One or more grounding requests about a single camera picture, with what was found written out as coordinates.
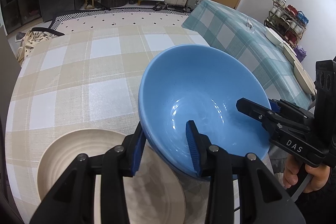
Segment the person right hand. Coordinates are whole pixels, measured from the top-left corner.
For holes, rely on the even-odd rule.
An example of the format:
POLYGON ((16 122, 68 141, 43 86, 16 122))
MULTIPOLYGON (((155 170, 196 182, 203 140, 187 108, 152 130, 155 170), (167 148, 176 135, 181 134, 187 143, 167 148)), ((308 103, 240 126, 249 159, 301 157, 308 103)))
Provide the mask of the person right hand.
POLYGON ((285 162, 285 169, 282 177, 282 183, 286 189, 291 188, 292 186, 301 184, 301 179, 299 178, 299 170, 304 166, 305 172, 303 173, 304 177, 307 174, 310 174, 311 179, 307 183, 304 193, 311 193, 322 189, 327 183, 330 175, 330 167, 324 164, 321 164, 319 167, 313 168, 307 164, 299 162, 294 156, 288 155, 285 162))

